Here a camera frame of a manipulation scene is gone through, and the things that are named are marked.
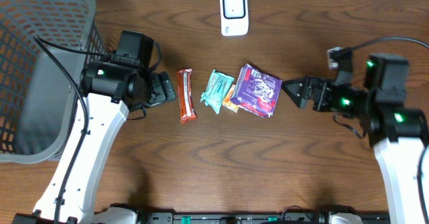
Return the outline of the orange snack bar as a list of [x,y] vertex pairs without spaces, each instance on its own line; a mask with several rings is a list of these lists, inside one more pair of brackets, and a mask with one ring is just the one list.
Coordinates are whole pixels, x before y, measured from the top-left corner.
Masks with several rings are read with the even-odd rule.
[[194,111],[194,105],[192,102],[192,81],[191,81],[191,68],[184,68],[178,70],[177,86],[178,86],[178,98],[180,104],[180,123],[185,124],[187,121],[196,120],[197,115]]

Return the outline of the white barcode scanner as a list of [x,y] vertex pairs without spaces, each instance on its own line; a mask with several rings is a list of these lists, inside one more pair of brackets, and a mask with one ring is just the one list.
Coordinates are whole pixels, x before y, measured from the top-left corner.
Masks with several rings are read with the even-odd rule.
[[249,30],[248,0],[219,0],[223,36],[244,36]]

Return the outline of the purple noodle packet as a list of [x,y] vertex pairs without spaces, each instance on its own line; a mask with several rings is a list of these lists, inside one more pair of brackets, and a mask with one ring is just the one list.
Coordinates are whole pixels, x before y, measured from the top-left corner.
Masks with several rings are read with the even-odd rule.
[[280,79],[246,64],[239,73],[231,102],[259,117],[271,117],[275,111],[281,85]]

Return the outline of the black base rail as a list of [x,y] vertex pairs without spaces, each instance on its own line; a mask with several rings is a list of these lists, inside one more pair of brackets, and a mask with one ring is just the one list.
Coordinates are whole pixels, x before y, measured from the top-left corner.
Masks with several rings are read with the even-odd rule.
[[352,213],[320,214],[318,218],[312,213],[293,210],[285,214],[174,214],[174,213],[140,213],[135,216],[108,217],[106,213],[95,215],[93,223],[137,223],[137,224],[261,224],[261,223],[390,223],[387,214]]

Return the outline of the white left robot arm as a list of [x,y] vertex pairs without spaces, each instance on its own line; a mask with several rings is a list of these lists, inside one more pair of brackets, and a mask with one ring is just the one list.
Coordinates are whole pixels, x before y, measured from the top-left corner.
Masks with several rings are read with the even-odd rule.
[[99,182],[111,146],[130,112],[175,98],[167,72],[154,73],[138,61],[91,62],[81,74],[82,98],[58,167],[31,214],[14,223],[140,223],[126,204],[95,213]]

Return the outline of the teal wet wipes pack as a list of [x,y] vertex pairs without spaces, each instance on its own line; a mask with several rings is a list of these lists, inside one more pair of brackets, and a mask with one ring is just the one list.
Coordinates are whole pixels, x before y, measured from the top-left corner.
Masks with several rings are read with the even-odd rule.
[[216,114],[220,113],[222,102],[226,97],[234,77],[217,72],[215,69],[211,72],[205,92],[202,93],[200,101],[206,106],[213,108]]

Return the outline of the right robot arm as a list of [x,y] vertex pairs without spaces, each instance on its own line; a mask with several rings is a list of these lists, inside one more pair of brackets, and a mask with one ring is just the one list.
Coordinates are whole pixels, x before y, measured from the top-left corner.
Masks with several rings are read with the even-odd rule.
[[408,109],[406,83],[409,62],[394,54],[370,54],[364,88],[347,78],[305,76],[282,83],[282,90],[299,108],[313,101],[313,110],[358,119],[381,169],[391,223],[427,223],[428,122],[423,111]]

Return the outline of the grey plastic basket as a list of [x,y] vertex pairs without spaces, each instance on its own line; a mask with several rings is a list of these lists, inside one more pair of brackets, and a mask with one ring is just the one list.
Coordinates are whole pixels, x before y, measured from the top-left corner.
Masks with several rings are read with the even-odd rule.
[[95,0],[1,0],[1,161],[58,160],[77,105],[71,82],[105,52]]

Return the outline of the small orange tissue pack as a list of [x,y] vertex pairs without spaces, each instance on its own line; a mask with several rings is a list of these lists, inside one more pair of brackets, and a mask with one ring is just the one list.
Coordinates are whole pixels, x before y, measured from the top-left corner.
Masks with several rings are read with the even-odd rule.
[[239,106],[231,102],[231,97],[235,92],[235,87],[236,85],[234,84],[231,85],[231,88],[229,89],[227,95],[223,99],[222,106],[234,113],[237,113],[239,111]]

